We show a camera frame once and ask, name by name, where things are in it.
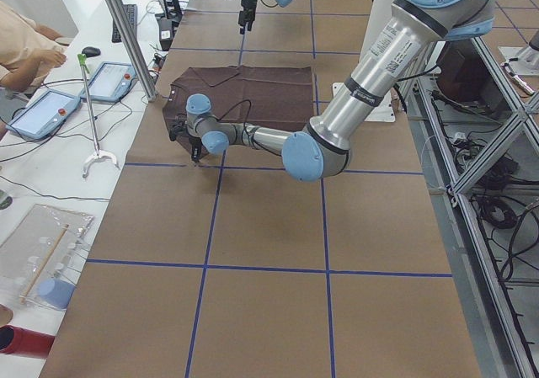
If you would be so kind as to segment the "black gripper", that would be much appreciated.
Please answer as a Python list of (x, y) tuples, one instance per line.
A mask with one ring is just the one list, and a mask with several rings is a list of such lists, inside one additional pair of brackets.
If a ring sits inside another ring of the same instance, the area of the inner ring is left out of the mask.
[(241, 0), (241, 11), (239, 13), (238, 26), (239, 33), (241, 35), (245, 34), (245, 25), (246, 30), (250, 32), (253, 27), (253, 22), (255, 20), (257, 0)]
[(197, 162), (202, 158), (202, 141), (197, 136), (189, 136), (189, 143), (191, 145), (191, 161)]

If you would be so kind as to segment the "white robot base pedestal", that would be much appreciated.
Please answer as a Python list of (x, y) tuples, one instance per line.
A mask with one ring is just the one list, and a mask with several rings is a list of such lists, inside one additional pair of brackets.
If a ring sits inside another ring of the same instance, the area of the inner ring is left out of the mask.
[(392, 12), (393, 2), (373, 0), (359, 64), (323, 113), (330, 124), (351, 128), (389, 109), (390, 89), (419, 52), (421, 44)]

